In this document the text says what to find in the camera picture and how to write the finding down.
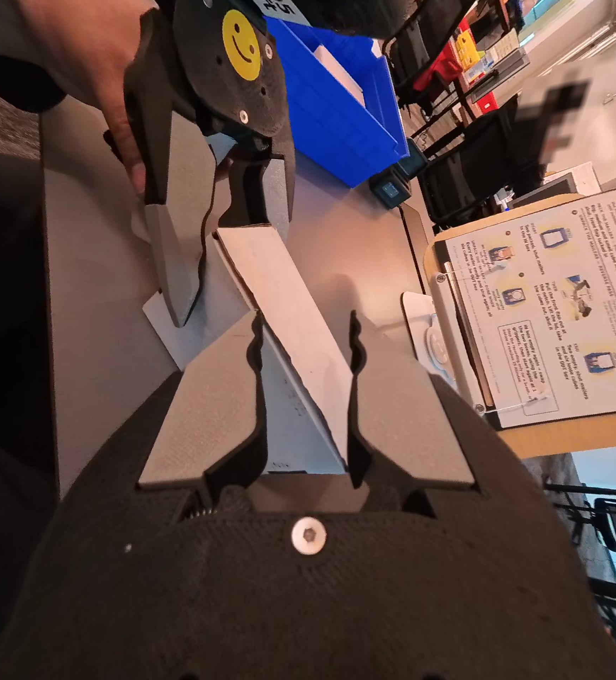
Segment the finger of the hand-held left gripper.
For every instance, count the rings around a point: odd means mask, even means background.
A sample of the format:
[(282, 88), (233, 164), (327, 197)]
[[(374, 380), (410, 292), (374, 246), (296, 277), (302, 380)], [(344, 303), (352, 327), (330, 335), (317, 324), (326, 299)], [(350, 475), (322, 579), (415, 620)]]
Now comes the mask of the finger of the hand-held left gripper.
[(285, 165), (280, 158), (233, 160), (227, 174), (230, 206), (219, 218), (218, 226), (270, 225), (286, 242), (290, 209)]
[(204, 229), (215, 194), (217, 162), (200, 128), (173, 112), (166, 199), (147, 205), (145, 218), (159, 289), (173, 324), (182, 328), (200, 290)]

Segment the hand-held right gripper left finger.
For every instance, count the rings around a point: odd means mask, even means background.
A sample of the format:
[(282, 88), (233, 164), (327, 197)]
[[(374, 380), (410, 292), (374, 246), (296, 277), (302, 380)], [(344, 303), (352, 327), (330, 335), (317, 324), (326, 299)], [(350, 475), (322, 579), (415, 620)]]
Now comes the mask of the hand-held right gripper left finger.
[(185, 368), (139, 478), (144, 489), (249, 487), (268, 460), (263, 316), (249, 311)]

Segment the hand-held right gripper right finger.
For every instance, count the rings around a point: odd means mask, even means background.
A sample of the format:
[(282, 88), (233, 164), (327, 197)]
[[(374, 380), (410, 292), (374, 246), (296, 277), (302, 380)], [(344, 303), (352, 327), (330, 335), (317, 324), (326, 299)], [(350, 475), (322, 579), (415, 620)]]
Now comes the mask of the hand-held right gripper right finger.
[(434, 375), (365, 316), (351, 312), (347, 471), (354, 488), (469, 489), (473, 472)]

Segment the blue plastic bin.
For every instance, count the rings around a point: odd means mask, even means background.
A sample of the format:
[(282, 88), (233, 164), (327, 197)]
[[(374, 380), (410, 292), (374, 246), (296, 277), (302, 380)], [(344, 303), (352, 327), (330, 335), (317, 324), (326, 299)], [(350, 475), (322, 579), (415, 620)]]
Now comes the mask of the blue plastic bin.
[[(408, 156), (397, 99), (374, 40), (266, 19), (286, 77), (297, 151), (354, 188)], [(323, 46), (362, 89), (364, 104), (323, 66)]]

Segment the white mailer box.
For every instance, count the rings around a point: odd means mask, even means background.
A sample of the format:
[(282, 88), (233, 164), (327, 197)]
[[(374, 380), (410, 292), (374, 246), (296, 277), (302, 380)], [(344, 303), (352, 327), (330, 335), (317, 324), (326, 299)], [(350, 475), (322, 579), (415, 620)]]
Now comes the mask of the white mailer box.
[(206, 238), (201, 295), (182, 328), (155, 293), (142, 311), (183, 370), (249, 311), (264, 318), (264, 472), (343, 474), (352, 373), (273, 226), (219, 228)]
[(363, 107), (366, 106), (363, 90), (346, 69), (337, 61), (333, 54), (320, 44), (313, 52), (317, 61), (330, 75)]

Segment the person's left hand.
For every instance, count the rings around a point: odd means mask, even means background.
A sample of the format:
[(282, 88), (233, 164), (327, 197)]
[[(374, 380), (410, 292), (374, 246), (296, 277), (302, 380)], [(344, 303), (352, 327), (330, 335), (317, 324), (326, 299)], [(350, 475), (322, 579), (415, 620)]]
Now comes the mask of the person's left hand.
[(145, 191), (145, 164), (128, 122), (126, 69), (154, 1), (17, 1), (45, 69), (67, 94), (99, 109), (130, 182)]

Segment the black electronic device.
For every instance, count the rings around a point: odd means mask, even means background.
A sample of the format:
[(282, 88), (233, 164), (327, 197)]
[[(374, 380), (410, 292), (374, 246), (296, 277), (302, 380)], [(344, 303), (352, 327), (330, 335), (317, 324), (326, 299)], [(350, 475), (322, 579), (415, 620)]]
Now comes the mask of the black electronic device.
[(368, 187), (380, 204), (388, 209), (401, 206), (411, 197), (411, 182), (428, 165), (428, 159), (412, 138), (406, 139), (408, 155), (382, 172), (371, 176)]

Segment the printed instruction sheet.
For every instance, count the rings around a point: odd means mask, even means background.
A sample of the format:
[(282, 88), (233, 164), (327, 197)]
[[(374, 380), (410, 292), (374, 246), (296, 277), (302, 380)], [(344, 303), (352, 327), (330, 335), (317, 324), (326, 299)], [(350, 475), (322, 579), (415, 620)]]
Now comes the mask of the printed instruction sheet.
[(500, 430), (616, 413), (616, 190), (449, 238)]

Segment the red bag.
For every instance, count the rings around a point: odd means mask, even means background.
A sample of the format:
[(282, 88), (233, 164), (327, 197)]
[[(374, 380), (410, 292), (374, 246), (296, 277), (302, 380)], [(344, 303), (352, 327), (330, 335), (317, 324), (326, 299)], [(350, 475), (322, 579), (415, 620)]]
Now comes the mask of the red bag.
[(417, 92), (424, 91), (429, 87), (433, 76), (436, 74), (444, 81), (451, 82), (463, 72), (462, 64), (457, 60), (451, 45), (447, 43), (431, 65), (421, 75), (416, 77), (413, 82), (413, 89)]

